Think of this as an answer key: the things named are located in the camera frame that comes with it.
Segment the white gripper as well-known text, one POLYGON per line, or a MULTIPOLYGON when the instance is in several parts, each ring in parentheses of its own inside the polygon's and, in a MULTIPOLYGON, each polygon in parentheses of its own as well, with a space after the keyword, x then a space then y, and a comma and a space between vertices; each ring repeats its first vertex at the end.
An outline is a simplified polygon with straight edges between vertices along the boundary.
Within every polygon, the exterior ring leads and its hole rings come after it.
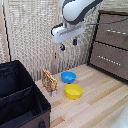
MULTIPOLYGON (((84 22, 80 22, 77 25, 71 25, 69 28, 66 28, 64 25, 61 25, 52 29, 52 40, 54 43, 58 44, 82 34, 85 29, 86 26, 84 22)), ((77 45, 77 38, 73 39, 73 45, 77 45)), ((60 49, 61 51, 65 51, 65 45, 61 44, 60 49)))

